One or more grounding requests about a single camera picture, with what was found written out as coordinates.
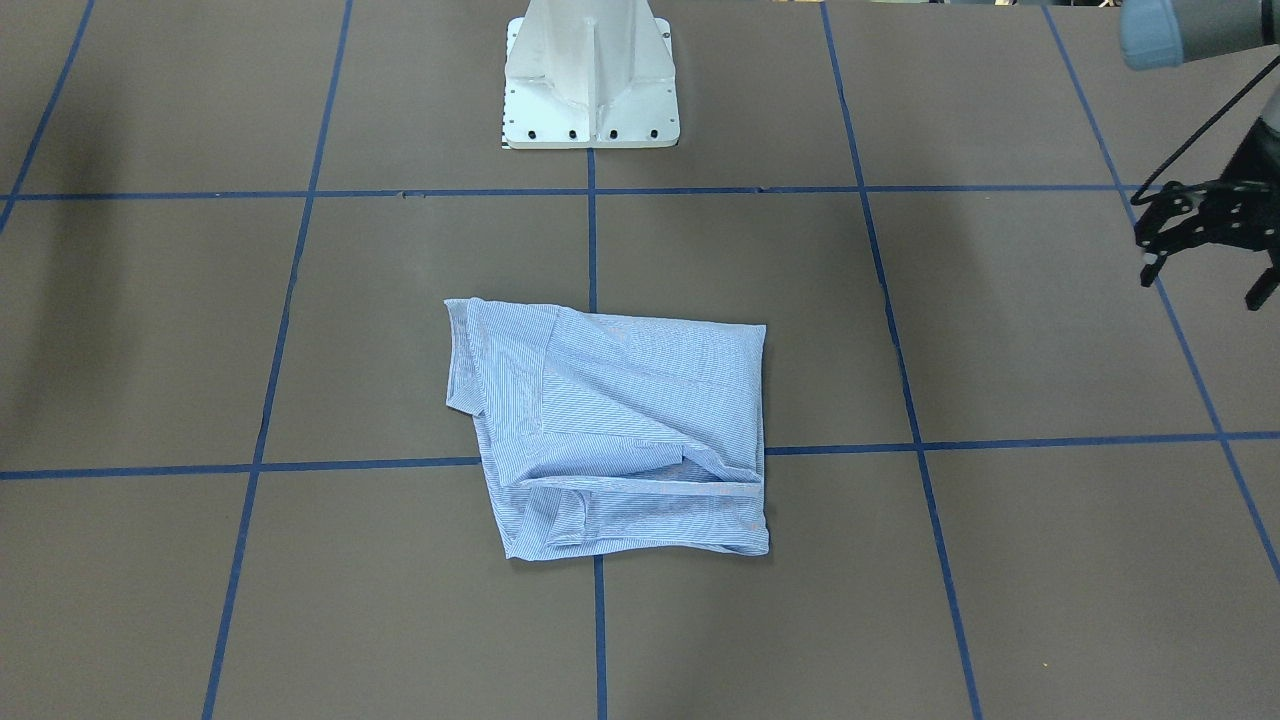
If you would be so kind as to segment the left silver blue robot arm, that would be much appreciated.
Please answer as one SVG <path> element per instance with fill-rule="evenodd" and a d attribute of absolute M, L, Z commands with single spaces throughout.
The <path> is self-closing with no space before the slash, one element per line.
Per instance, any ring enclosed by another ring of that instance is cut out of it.
<path fill-rule="evenodd" d="M 1276 47 L 1275 1 L 1126 1 L 1120 45 L 1133 70 L 1175 68 L 1258 47 Z M 1151 287 L 1166 261 L 1206 245 L 1262 252 L 1268 266 L 1245 293 L 1245 307 L 1258 311 L 1279 283 L 1279 119 L 1272 94 L 1221 174 L 1206 182 L 1153 183 L 1213 124 L 1221 120 L 1270 73 L 1277 60 L 1236 91 L 1210 119 L 1162 161 L 1129 199 L 1142 214 L 1134 228 L 1143 252 L 1140 284 Z"/>

